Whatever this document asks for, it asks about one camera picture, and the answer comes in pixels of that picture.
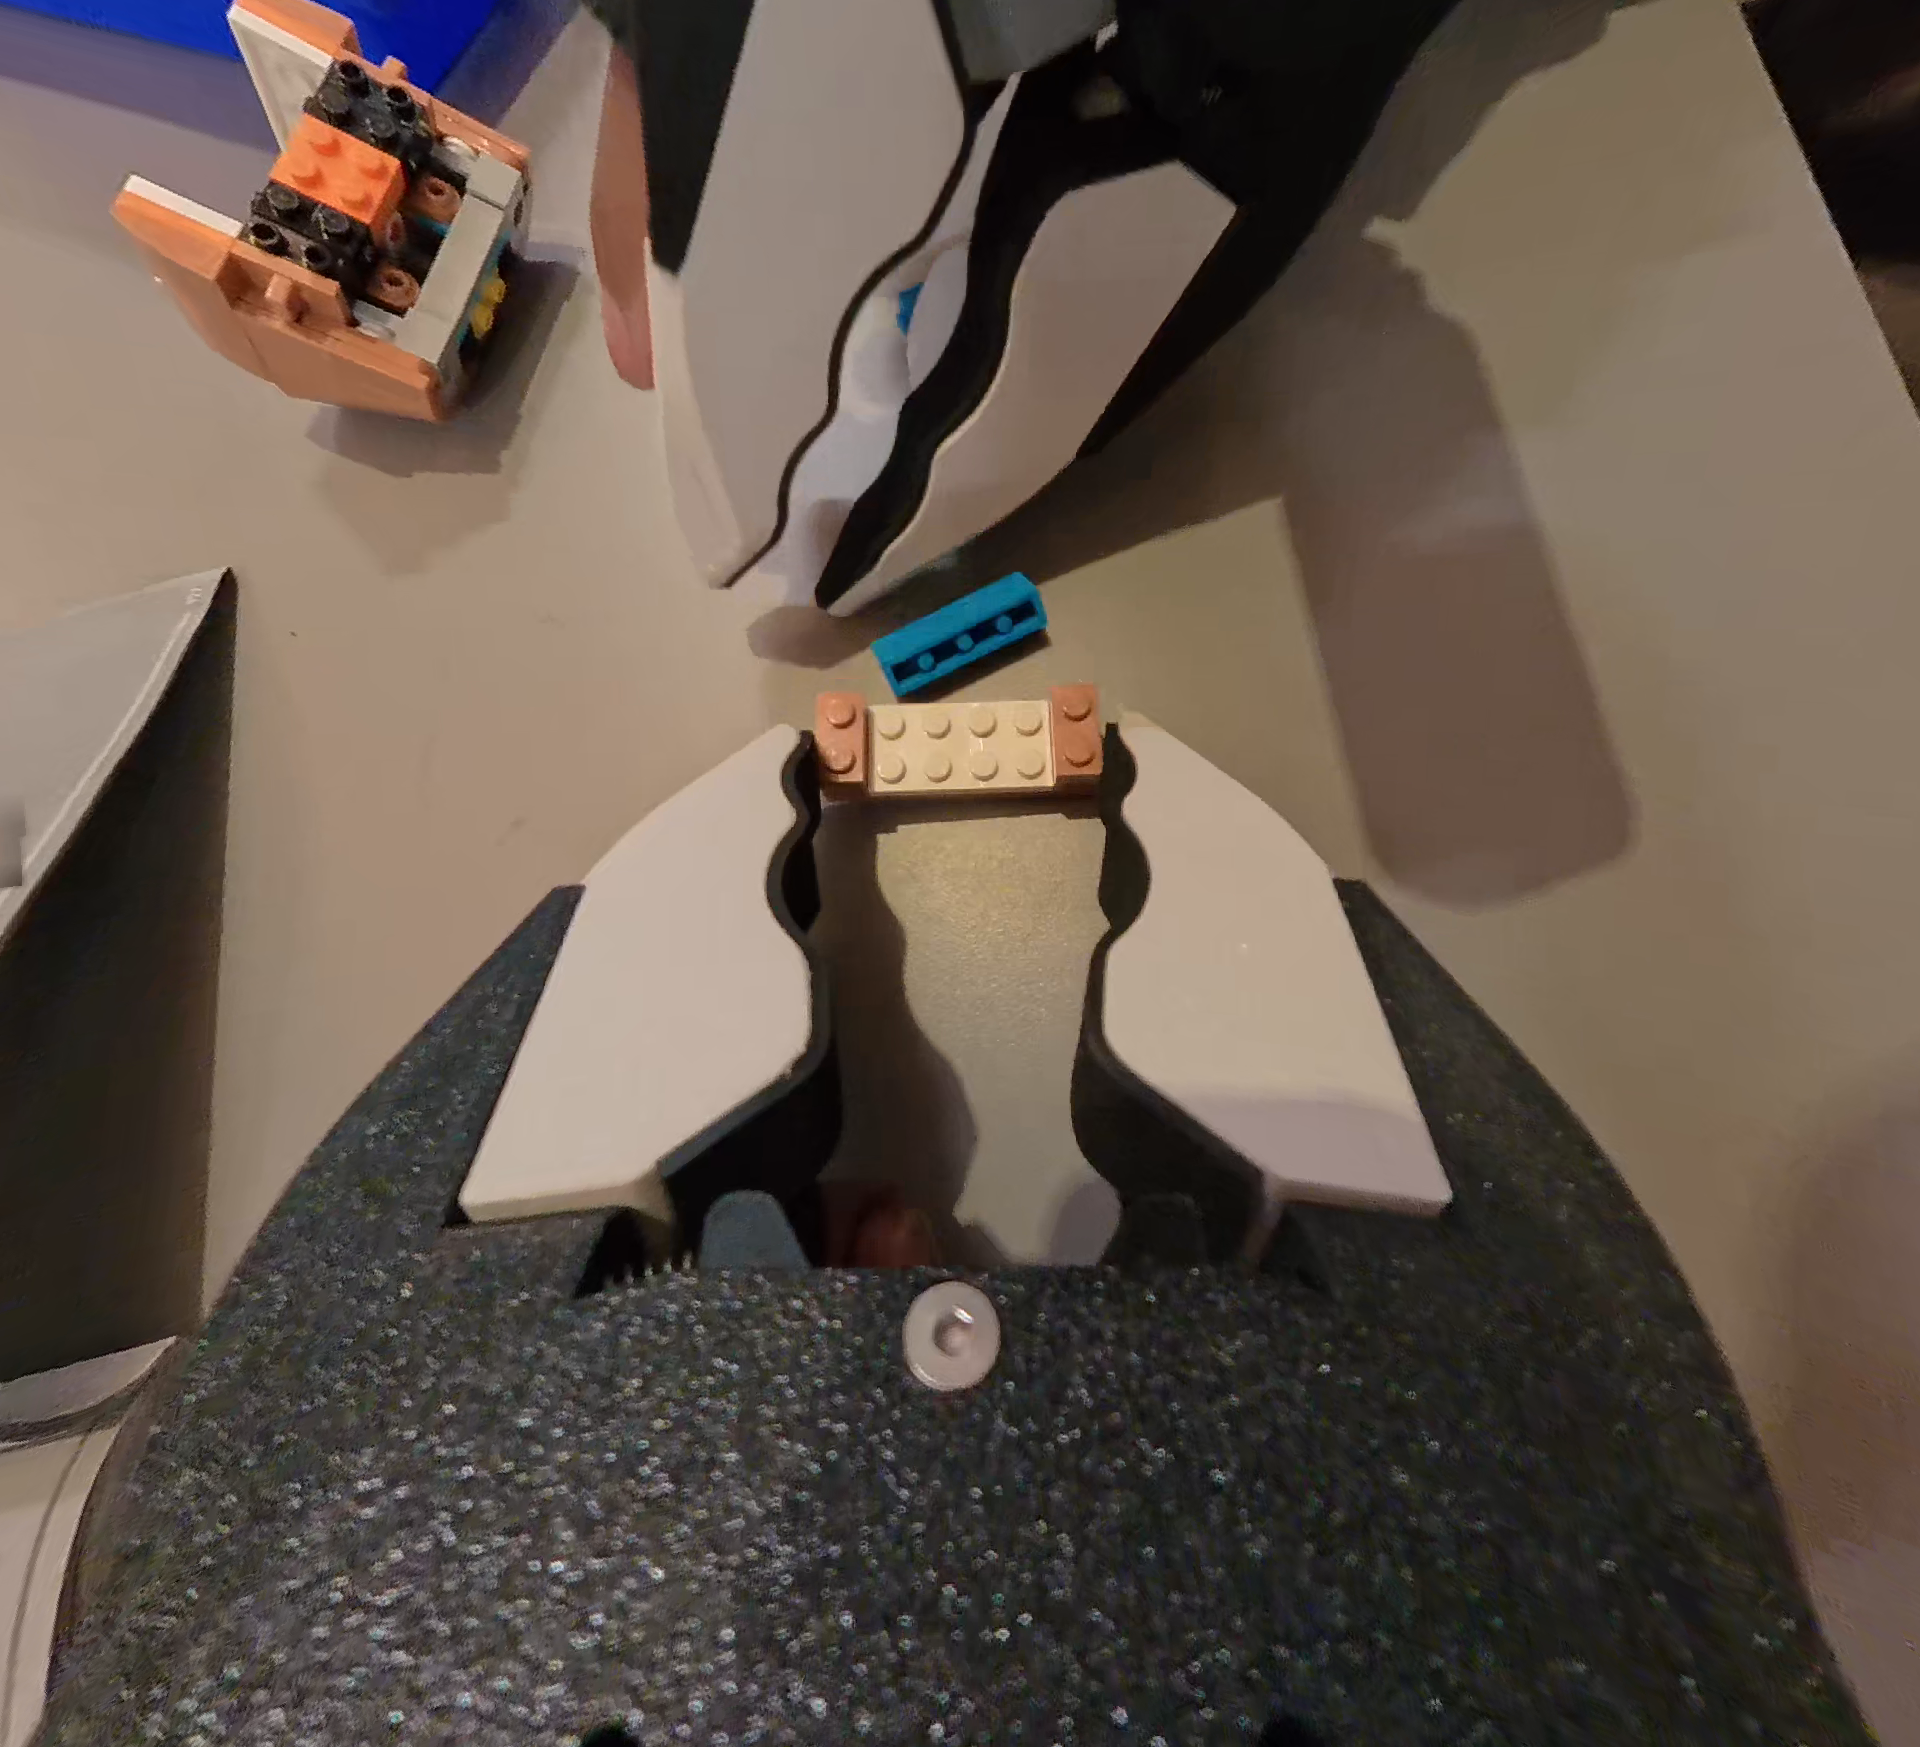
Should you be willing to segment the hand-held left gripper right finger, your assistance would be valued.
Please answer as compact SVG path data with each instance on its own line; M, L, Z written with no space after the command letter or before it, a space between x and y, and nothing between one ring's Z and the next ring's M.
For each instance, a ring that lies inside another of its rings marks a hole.
M1128 1098L1259 1204L1446 1210L1446 1172L1323 853L1155 719L1107 735L1073 1114Z

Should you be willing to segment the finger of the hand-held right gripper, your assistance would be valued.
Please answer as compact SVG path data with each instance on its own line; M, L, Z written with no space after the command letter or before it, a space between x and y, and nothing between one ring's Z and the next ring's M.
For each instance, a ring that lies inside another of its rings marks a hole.
M936 434L906 514L826 572L819 604L857 616L1017 514L1091 441L1229 220L1237 204L1182 159L1049 204L985 396Z
M652 270L664 464L705 588L810 594L906 405L902 299L969 194L936 0L755 0L680 270Z

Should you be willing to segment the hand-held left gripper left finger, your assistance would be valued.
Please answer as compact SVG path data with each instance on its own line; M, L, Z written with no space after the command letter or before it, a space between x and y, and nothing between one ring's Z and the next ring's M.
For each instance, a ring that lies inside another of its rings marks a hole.
M676 1227L665 1173L819 1051L810 929L779 913L779 865L810 834L810 735L773 723L585 871L456 1191L468 1227Z

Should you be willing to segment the long blue brick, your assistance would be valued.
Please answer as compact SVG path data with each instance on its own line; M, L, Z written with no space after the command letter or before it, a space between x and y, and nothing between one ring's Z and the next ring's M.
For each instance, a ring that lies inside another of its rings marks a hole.
M993 578L869 643L882 681L916 703L1049 634L1034 578Z

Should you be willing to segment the long orange studded plate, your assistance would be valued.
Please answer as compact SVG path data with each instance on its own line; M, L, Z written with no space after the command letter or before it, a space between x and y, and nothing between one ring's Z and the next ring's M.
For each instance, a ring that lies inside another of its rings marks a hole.
M1098 681L1017 703L865 703L819 689L819 776L838 804L1091 793L1107 776Z

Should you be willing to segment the white studded plate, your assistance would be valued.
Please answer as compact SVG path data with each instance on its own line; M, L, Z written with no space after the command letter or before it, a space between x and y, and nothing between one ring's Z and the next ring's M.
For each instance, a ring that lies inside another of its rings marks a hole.
M869 793L1049 793L1049 703L869 703Z

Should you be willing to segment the brown toy brick model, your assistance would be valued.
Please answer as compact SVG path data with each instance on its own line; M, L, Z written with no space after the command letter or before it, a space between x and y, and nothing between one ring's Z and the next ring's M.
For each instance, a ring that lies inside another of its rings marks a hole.
M253 378L451 424L525 250L525 149L423 91L403 59L375 65L319 0L232 0L222 29L283 149L266 181L222 220L125 174L116 223Z

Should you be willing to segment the grey instruction booklet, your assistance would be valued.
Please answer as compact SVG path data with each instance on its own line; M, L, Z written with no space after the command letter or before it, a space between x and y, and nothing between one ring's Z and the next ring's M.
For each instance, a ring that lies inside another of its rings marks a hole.
M116 1439L202 1316L232 616L232 572L200 572L0 654L9 1739L34 1739Z

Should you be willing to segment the grey desk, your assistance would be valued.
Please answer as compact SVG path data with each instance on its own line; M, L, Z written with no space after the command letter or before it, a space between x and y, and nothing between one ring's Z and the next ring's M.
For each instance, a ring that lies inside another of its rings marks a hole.
M202 1296L431 1008L896 616L1049 588L1091 673L1370 877L1585 1114L1915 1739L1915 399L1739 0L1466 0L1281 287L857 624L713 594L596 330L608 37L451 96L539 299L451 433L209 362L108 220L232 210L232 59L9 7L9 624L238 578Z

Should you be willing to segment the person's right hand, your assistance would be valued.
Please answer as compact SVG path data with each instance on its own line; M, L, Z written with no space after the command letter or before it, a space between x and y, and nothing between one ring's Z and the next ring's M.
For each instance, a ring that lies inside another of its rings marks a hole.
M629 386L652 386L652 305L650 305L650 136L638 136L638 79L610 40L608 102L596 102L596 159L594 159L594 270L608 355Z

